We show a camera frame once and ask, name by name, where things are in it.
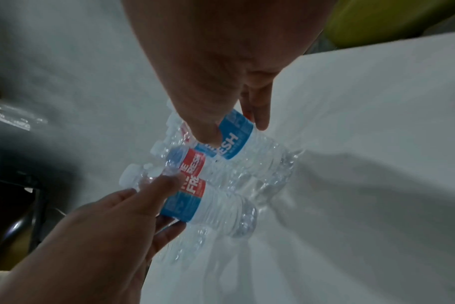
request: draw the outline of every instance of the hand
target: hand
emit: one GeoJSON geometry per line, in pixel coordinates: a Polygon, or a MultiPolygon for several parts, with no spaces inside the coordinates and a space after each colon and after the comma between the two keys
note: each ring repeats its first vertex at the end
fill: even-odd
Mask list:
{"type": "Polygon", "coordinates": [[[240,100],[260,130],[276,75],[316,39],[333,0],[123,0],[137,38],[179,115],[201,142],[240,100]]]}
{"type": "Polygon", "coordinates": [[[69,214],[0,283],[0,303],[139,303],[151,259],[186,227],[156,217],[181,185],[161,176],[69,214]]]}

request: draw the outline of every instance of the yellow-green surface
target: yellow-green surface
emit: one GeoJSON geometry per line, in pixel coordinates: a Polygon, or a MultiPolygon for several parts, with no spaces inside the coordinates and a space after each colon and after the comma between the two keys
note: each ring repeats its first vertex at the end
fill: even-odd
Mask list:
{"type": "Polygon", "coordinates": [[[325,27],[337,47],[413,37],[455,14],[455,0],[340,0],[325,27]]]}

